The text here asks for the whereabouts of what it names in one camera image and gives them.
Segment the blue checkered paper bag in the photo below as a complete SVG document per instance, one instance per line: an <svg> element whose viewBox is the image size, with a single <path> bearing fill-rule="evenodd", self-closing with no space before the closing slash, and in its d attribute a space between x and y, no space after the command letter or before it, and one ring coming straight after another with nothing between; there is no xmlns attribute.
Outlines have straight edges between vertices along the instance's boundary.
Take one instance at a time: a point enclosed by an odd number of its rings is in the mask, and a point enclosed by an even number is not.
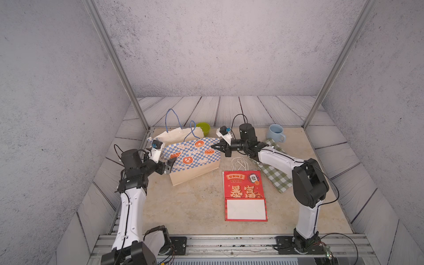
<svg viewBox="0 0 424 265"><path fill-rule="evenodd" d="M188 128L166 129L160 135L148 138L151 144L155 140L163 143L160 159L174 159L169 172L173 186L219 168L221 152L214 150L212 145L218 144L220 139L206 137L193 120Z"/></svg>

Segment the red and white paper bag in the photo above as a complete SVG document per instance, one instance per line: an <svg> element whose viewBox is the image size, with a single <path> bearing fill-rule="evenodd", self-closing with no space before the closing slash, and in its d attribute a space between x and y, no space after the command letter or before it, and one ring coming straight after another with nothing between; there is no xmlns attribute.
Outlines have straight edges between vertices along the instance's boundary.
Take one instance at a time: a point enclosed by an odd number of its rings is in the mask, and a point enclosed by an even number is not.
<svg viewBox="0 0 424 265"><path fill-rule="evenodd" d="M231 160L223 172L226 221L267 222L267 205L259 170L252 170L241 157Z"/></svg>

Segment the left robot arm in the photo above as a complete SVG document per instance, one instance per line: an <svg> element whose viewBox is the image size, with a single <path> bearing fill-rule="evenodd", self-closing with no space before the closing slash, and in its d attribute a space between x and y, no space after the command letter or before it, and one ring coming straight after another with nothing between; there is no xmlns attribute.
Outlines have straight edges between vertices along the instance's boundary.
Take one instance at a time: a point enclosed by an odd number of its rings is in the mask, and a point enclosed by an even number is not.
<svg viewBox="0 0 424 265"><path fill-rule="evenodd" d="M176 158L160 161L161 150L131 149L121 154L124 169L117 192L121 197L120 223L112 250L104 254L102 265L156 265L158 255L173 254L165 226L142 234L142 215L147 198L149 176L169 174Z"/></svg>

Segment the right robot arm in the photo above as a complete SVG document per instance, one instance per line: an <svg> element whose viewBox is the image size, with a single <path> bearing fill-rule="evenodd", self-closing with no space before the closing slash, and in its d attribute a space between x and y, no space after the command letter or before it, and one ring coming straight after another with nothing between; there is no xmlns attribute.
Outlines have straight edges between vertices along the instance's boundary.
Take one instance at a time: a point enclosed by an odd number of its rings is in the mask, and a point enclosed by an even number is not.
<svg viewBox="0 0 424 265"><path fill-rule="evenodd" d="M232 130L222 126L216 130L220 142L212 148L231 157L241 151L261 165L271 166L292 179L293 193L300 203L297 226L294 229L292 248L299 254L307 254L320 242L317 229L320 207L330 187L319 163L315 159L299 160L278 148L278 139L259 141L250 123L239 126L240 138L233 137Z"/></svg>

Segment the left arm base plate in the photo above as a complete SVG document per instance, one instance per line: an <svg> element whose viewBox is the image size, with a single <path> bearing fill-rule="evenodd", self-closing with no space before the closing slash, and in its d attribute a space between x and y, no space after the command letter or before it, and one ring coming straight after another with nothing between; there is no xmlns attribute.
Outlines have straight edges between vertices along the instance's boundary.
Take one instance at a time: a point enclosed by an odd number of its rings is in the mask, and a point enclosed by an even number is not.
<svg viewBox="0 0 424 265"><path fill-rule="evenodd" d="M187 248L187 237L171 236L165 239L165 245L160 249L160 256L176 255L184 256Z"/></svg>

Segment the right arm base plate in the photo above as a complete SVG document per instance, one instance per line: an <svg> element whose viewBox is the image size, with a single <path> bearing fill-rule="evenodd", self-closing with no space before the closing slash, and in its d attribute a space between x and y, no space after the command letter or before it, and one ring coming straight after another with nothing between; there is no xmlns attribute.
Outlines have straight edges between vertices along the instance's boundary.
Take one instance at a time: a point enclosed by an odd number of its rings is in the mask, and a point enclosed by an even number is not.
<svg viewBox="0 0 424 265"><path fill-rule="evenodd" d="M276 236L276 244L273 248L279 255L325 255L326 251L322 243L311 243L303 250L295 246L293 236Z"/></svg>

